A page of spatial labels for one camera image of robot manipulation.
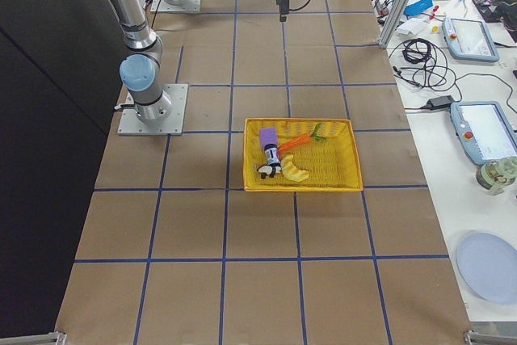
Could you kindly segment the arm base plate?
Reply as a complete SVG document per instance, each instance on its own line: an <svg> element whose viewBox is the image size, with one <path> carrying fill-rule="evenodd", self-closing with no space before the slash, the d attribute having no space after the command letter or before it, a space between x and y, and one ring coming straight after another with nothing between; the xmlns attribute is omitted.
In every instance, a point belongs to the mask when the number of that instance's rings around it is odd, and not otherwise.
<svg viewBox="0 0 517 345"><path fill-rule="evenodd" d="M187 84L162 84L161 99L142 106L127 92L117 133L120 136L181 136L187 94Z"/></svg>
<svg viewBox="0 0 517 345"><path fill-rule="evenodd" d="M153 0L150 10L157 13L197 14L201 0Z"/></svg>

